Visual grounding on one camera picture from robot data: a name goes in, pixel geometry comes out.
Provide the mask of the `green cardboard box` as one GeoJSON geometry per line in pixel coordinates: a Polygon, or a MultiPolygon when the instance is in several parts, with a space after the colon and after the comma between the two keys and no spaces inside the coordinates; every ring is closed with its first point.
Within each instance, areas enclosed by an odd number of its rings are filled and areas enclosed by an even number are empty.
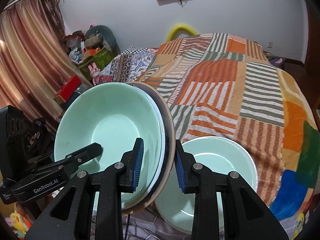
{"type": "Polygon", "coordinates": [[[87,80],[91,81],[92,77],[90,75],[88,66],[95,63],[100,70],[103,70],[116,56],[116,52],[110,52],[103,48],[96,52],[93,56],[85,59],[84,62],[80,63],[78,65],[78,69],[82,72],[87,80]]]}

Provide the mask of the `red box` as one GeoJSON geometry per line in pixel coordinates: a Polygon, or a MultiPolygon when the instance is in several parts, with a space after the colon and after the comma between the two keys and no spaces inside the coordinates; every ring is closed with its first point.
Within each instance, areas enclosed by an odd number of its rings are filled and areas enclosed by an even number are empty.
{"type": "Polygon", "coordinates": [[[55,94],[54,101],[59,105],[66,103],[80,85],[81,80],[77,75],[70,77],[55,94]]]}

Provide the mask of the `pink bowl gold rim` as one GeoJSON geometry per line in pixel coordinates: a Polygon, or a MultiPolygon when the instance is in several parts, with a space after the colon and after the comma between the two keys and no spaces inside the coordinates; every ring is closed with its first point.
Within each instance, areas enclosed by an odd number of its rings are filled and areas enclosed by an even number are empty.
{"type": "Polygon", "coordinates": [[[167,106],[167,103],[163,99],[161,94],[159,94],[159,92],[155,90],[153,87],[143,82],[127,82],[127,84],[137,87],[146,92],[157,105],[161,113],[165,128],[165,154],[161,172],[154,186],[148,191],[148,194],[142,194],[143,199],[139,201],[136,205],[122,209],[123,214],[136,213],[140,210],[147,208],[160,195],[169,179],[172,170],[176,146],[174,123],[171,117],[169,107],[167,106]]]}

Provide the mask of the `striped patchwork blanket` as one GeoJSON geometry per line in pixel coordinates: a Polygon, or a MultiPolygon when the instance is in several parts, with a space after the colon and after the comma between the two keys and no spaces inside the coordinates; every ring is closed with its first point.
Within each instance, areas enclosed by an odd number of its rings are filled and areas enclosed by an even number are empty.
{"type": "Polygon", "coordinates": [[[307,210],[319,172],[319,131],[294,78],[261,46],[231,34],[179,38],[158,49],[140,81],[167,102],[183,142],[238,142],[258,171],[258,194],[279,219],[307,210]]]}

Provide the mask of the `striped brown curtain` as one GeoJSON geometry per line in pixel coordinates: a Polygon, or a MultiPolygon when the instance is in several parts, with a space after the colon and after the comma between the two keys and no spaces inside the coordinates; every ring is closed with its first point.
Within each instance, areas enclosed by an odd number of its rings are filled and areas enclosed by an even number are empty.
{"type": "Polygon", "coordinates": [[[52,134],[62,113],[55,94],[75,75],[90,84],[68,57],[64,36],[57,0],[21,0],[1,13],[1,106],[31,121],[44,117],[52,134]]]}

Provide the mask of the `mint green bowl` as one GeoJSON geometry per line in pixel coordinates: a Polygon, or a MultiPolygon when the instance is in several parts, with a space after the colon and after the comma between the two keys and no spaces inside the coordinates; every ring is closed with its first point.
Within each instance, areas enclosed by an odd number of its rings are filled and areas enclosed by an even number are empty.
{"type": "MultiPolygon", "coordinates": [[[[101,172],[132,150],[137,138],[143,139],[144,154],[148,155],[160,139],[158,128],[157,114],[146,96],[132,85],[103,83],[82,93],[63,115],[56,133],[54,160],[96,142],[103,147],[102,155],[79,168],[88,173],[101,172]]],[[[147,181],[146,164],[143,160],[138,190],[147,181]]]]}

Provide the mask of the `pink rabbit toy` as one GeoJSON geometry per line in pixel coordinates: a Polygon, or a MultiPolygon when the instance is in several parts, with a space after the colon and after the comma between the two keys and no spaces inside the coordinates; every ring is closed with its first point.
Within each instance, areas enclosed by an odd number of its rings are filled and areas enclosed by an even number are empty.
{"type": "Polygon", "coordinates": [[[92,78],[93,85],[99,85],[101,81],[100,69],[94,62],[88,66],[88,69],[92,78]]]}

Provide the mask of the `green plush pillow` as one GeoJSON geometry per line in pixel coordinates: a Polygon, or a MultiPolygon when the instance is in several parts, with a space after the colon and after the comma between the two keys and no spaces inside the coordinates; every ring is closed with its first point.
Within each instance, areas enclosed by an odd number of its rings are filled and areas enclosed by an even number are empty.
{"type": "Polygon", "coordinates": [[[107,51],[119,54],[120,49],[111,29],[105,25],[91,26],[85,33],[85,47],[103,46],[107,51]]]}

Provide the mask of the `mint green plate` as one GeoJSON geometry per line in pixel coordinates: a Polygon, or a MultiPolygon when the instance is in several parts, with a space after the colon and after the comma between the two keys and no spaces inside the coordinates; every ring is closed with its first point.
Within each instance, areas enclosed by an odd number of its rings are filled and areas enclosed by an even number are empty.
{"type": "MultiPolygon", "coordinates": [[[[214,174],[219,211],[219,230],[224,230],[221,190],[227,184],[224,176],[238,172],[254,191],[258,189],[258,172],[250,154],[237,142],[223,137],[199,137],[176,143],[179,150],[190,153],[197,163],[214,174]]],[[[162,218],[172,227],[191,233],[194,218],[195,194],[185,194],[178,184],[175,167],[155,204],[162,218]]]]}

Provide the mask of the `patterned checkered quilt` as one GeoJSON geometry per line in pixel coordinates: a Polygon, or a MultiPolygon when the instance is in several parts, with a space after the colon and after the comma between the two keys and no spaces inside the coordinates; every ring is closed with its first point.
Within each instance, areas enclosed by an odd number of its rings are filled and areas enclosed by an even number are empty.
{"type": "Polygon", "coordinates": [[[97,85],[107,82],[131,82],[140,77],[153,62],[158,48],[131,46],[117,55],[99,74],[97,85]]]}

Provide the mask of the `white bowl black dots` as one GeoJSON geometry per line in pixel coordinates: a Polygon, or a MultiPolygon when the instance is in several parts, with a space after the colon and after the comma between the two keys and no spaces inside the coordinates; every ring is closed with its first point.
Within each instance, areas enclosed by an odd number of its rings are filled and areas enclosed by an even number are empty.
{"type": "Polygon", "coordinates": [[[127,194],[123,194],[122,197],[122,209],[123,210],[138,210],[138,205],[146,202],[146,197],[148,194],[152,194],[152,191],[156,189],[161,179],[162,166],[166,155],[166,133],[165,126],[162,118],[162,113],[159,109],[157,103],[160,103],[159,96],[156,95],[153,88],[148,87],[144,83],[131,82],[130,85],[135,87],[140,93],[142,93],[151,102],[158,119],[158,130],[160,132],[160,139],[156,140],[154,150],[149,150],[148,155],[145,153],[143,160],[147,162],[146,164],[146,183],[143,187],[138,190],[134,197],[125,200],[127,194]]]}

